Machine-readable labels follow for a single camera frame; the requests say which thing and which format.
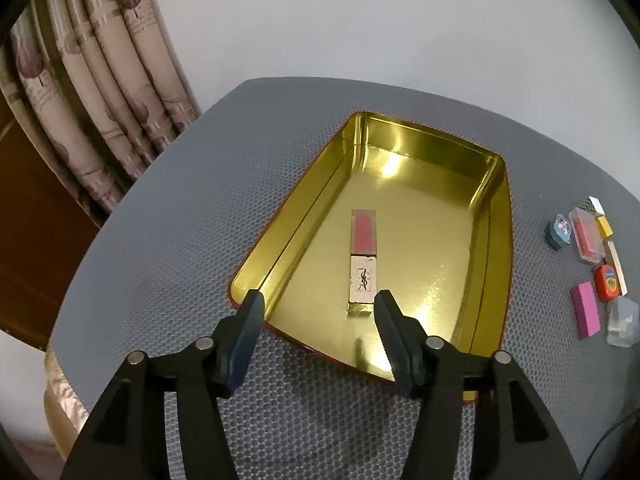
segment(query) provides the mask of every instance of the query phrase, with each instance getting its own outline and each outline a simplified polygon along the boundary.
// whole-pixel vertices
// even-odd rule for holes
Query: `gray tablecloth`
[[[247,81],[158,158],[98,234],[60,311],[52,344],[78,396],[90,409],[129,351],[177,351],[231,312],[234,271],[357,110],[451,132],[506,160],[514,255],[502,346],[526,371],[582,466],[600,435],[637,401],[636,353],[607,346],[603,333],[578,341],[569,290],[590,279],[591,269],[574,246],[553,252],[543,232],[553,213],[568,212],[589,194],[599,197],[629,296],[637,300],[640,203],[589,161],[526,126],[444,97],[366,82]],[[609,149],[615,156],[616,147]],[[604,323],[604,307],[600,313]],[[222,403],[222,416],[242,479],[387,480],[399,478],[418,408],[389,384],[263,333],[246,383]],[[167,416],[172,475],[183,478],[174,398]],[[465,408],[457,479],[468,475],[473,418],[473,408]],[[615,443],[596,458],[594,474]]]

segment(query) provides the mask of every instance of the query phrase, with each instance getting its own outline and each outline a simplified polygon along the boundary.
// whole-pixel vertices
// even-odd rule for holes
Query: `beige curtain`
[[[0,47],[0,90],[43,160],[100,223],[95,205],[113,212],[197,114],[151,0],[45,1],[24,10]]]

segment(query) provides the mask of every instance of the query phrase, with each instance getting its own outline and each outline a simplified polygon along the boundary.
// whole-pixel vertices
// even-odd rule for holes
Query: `metal tray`
[[[352,115],[294,188],[230,284],[265,297],[267,325],[331,360],[392,379],[370,305],[349,306],[351,210],[377,217],[378,288],[459,350],[499,344],[511,278],[502,158],[432,128]]]

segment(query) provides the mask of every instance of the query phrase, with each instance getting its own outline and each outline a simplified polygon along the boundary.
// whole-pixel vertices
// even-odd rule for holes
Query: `silver screw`
[[[495,353],[495,360],[500,364],[508,365],[511,362],[511,355],[500,350],[499,352]]]
[[[132,365],[139,365],[142,361],[145,360],[145,353],[140,350],[134,350],[127,356],[127,361]]]
[[[213,339],[210,337],[201,337],[196,341],[196,348],[198,350],[209,350],[213,346]]]
[[[427,346],[433,350],[440,350],[444,346],[444,341],[438,336],[431,335],[427,338]]]

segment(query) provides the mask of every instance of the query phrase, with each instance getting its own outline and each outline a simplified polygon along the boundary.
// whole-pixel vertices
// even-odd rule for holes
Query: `small item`
[[[571,243],[571,224],[558,213],[546,227],[546,242],[556,251]]]
[[[599,264],[604,258],[604,245],[593,215],[575,208],[569,213],[574,228],[575,243],[580,258],[591,264]]]
[[[640,308],[629,298],[616,298],[609,303],[607,343],[629,348],[640,341]]]
[[[604,243],[604,250],[606,253],[605,261],[610,266],[613,266],[616,269],[620,296],[626,296],[626,293],[628,291],[626,290],[625,274],[624,272],[622,272],[622,265],[620,264],[620,258],[618,256],[618,251],[616,250],[616,245],[613,243],[613,241],[608,240]]]
[[[578,339],[585,339],[600,331],[600,318],[591,282],[584,282],[571,289],[575,317],[578,321]]]
[[[616,269],[612,266],[605,264],[598,267],[594,272],[594,277],[598,298],[602,303],[615,300],[620,295],[618,276],[616,275]]]
[[[596,218],[599,216],[604,216],[604,208],[602,207],[600,200],[598,200],[594,196],[588,197],[587,200],[584,201],[584,204],[580,206],[580,209],[592,214]]]
[[[373,312],[373,300],[378,293],[376,251],[376,212],[354,209],[351,211],[349,311]]]
[[[613,236],[613,229],[609,225],[609,221],[606,216],[598,216],[596,218],[596,225],[598,226],[598,232],[602,241],[606,240],[610,236]]]

